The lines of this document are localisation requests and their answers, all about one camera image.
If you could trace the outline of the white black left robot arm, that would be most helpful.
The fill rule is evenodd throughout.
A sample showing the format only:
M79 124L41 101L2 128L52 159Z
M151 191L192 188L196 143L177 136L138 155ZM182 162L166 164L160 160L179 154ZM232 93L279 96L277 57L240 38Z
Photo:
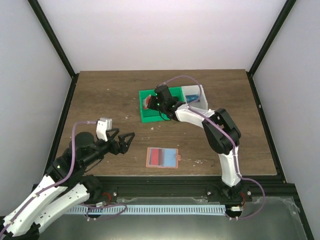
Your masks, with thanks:
M102 139L90 132L75 135L31 194L1 218L0 238L37 240L40 233L72 207L97 201L102 195L102 184L86 172L106 154L125 154L129 150L135 133L120 134L119 131L118 128L107 130Z

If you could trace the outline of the pink leather card holder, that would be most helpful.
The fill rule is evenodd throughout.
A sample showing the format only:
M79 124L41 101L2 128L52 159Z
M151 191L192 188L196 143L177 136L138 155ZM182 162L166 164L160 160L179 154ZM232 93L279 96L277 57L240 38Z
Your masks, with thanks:
M181 155L177 148L160 148L162 149L162 164L161 166L152 166L149 164L150 160L150 150L151 148L160 147L148 147L146 153L146 163L147 168L161 168L161 169L177 169L179 167L179 161L181 160Z

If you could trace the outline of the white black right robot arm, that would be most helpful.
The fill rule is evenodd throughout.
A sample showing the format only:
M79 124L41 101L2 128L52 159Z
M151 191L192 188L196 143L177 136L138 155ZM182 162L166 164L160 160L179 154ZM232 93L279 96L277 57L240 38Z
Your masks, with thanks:
M241 190L238 150L241 132L224 108L217 110L192 107L172 96L165 84L154 89L147 107L176 122L189 123L202 128L211 149L218 154L221 165L222 194L228 199L237 197Z

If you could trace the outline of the red circle card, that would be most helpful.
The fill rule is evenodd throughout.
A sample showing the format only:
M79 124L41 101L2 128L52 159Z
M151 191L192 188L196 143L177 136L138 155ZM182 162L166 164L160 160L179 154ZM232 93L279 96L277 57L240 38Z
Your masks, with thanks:
M151 94L143 100L143 108L145 110L153 108L153 96Z

